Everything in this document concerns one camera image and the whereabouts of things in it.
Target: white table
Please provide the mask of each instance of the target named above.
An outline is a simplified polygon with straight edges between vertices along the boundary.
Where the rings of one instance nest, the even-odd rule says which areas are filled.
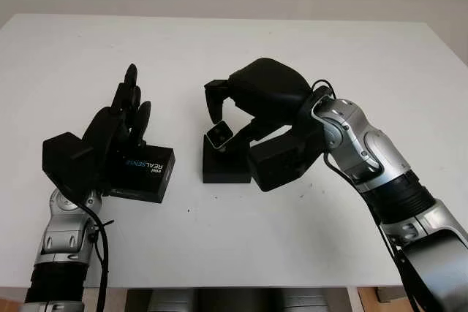
[[[398,284],[363,200],[321,160],[269,193],[202,183],[203,84],[262,56],[357,102],[468,228],[468,69],[425,24],[16,15],[0,31],[0,286],[29,286],[49,219],[42,141],[81,136],[131,62],[146,140],[176,162],[161,205],[105,199],[109,286]],[[99,274],[93,259],[88,285]]]

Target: black box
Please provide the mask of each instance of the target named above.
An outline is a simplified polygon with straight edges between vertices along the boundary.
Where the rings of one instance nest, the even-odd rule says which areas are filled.
[[[204,183],[250,183],[247,148],[221,157],[213,149],[208,138],[203,136],[203,182]]]
[[[107,164],[109,195],[161,203],[175,161],[172,148],[150,145],[112,157]]]

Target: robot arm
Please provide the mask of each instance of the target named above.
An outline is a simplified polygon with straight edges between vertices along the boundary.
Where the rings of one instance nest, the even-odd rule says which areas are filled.
[[[409,294],[426,311],[468,309],[468,234],[420,185],[390,139],[355,103],[324,96],[311,111],[325,144],[394,250]]]
[[[39,245],[21,312],[83,312],[86,279],[97,231],[89,215],[58,189],[50,196],[50,220]],[[86,206],[98,213],[101,198],[92,191]]]
[[[136,80],[137,68],[132,64],[118,85],[112,105],[94,116],[83,138],[68,132],[42,145],[42,169],[57,189],[50,197],[50,220],[39,245],[22,312],[83,312],[83,282],[93,246],[102,267],[97,301],[97,311],[102,312],[108,245],[105,224],[97,216],[101,196],[162,201],[173,153],[172,149],[146,145],[143,140],[151,104],[140,104]],[[163,160],[158,154],[162,149]],[[129,159],[161,164],[160,172],[132,167]],[[102,236],[102,256],[97,250],[98,235]]]
[[[367,121],[359,106],[337,99],[326,81],[309,87],[296,71],[269,58],[254,61],[229,80],[214,82],[205,86],[216,125],[205,136],[210,142],[203,151],[204,180],[214,162],[229,170],[224,164],[231,159],[226,155],[239,155],[239,139],[256,140],[239,138],[240,133],[234,135],[221,121],[227,97],[254,116],[244,129],[259,122],[276,128],[291,125],[288,132],[246,152],[249,174],[259,187],[269,191],[299,178],[324,153],[325,163],[369,206],[413,308],[418,309],[414,297],[425,311],[468,311],[468,234],[420,185],[390,139]],[[317,83],[328,87],[315,89]],[[221,149],[211,148],[216,144],[213,136],[223,140]],[[339,169],[330,164],[328,154]]]

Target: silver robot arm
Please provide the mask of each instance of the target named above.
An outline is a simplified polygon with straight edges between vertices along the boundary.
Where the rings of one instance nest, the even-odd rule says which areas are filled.
[[[468,311],[467,232],[355,103],[324,96],[312,117],[385,233],[407,291],[425,311]]]
[[[93,191],[86,207],[98,213],[101,198]],[[31,288],[20,312],[83,312],[83,282],[97,239],[89,215],[56,189],[50,196],[50,220],[39,245]]]

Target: black cable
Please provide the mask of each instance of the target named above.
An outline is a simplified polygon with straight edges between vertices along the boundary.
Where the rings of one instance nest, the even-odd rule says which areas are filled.
[[[328,154],[329,153],[323,153],[323,161],[325,162],[327,167],[330,168],[332,171],[334,171],[341,178],[343,178],[348,184],[351,185],[351,187],[353,189],[357,190],[355,188],[354,183],[352,182],[352,180],[347,175],[345,175],[340,169],[336,168],[335,166],[333,166],[330,163],[330,160],[328,159]],[[391,259],[395,263],[396,269],[400,273],[401,281],[403,282],[404,292],[407,294],[407,297],[408,297],[408,300],[409,300],[409,303],[410,303],[412,309],[414,310],[414,312],[420,312],[420,309],[418,307],[418,304],[416,303],[415,297],[408,288],[409,284],[405,283],[406,282],[406,276],[404,275],[403,271],[401,270],[400,262],[398,261],[398,259],[396,257],[396,249],[394,248],[392,243],[389,243],[387,241],[387,238],[386,238],[384,232],[382,231],[382,227],[380,226],[380,223],[378,222],[377,217],[374,214],[374,211],[370,207],[369,207],[369,211],[371,212],[372,217],[374,218],[375,224],[377,225],[377,229],[379,230],[380,236],[382,237],[382,240],[383,240],[383,242],[385,244],[385,247],[387,248],[387,251],[390,254]]]
[[[109,244],[107,242],[107,234],[105,232],[104,224],[97,216],[97,214],[90,208],[83,204],[76,204],[81,210],[85,211],[96,223],[97,228],[102,236],[102,261],[101,262],[101,281],[99,283],[99,294],[97,297],[96,312],[104,312],[105,294],[107,288],[107,274],[109,271]]]
[[[109,224],[112,224],[114,223],[114,220],[110,220],[110,221],[107,221],[103,224],[104,227],[108,226]],[[96,239],[94,241],[94,250],[96,251],[96,256],[97,256],[97,259],[99,260],[99,262],[101,262],[101,266],[102,266],[102,256],[101,256],[101,253],[99,251],[99,246],[97,244],[97,242],[99,241],[99,230],[96,231]]]
[[[329,87],[329,89],[331,89],[331,95],[332,95],[332,97],[333,97],[334,99],[336,99],[336,94],[335,94],[335,91],[334,91],[334,89],[333,89],[333,86],[332,86],[331,83],[328,82],[327,80],[316,80],[316,81],[314,82],[314,84],[312,84],[312,91],[314,91],[315,86],[316,86],[317,84],[319,84],[319,83],[324,83],[324,84],[326,84],[326,85]]]

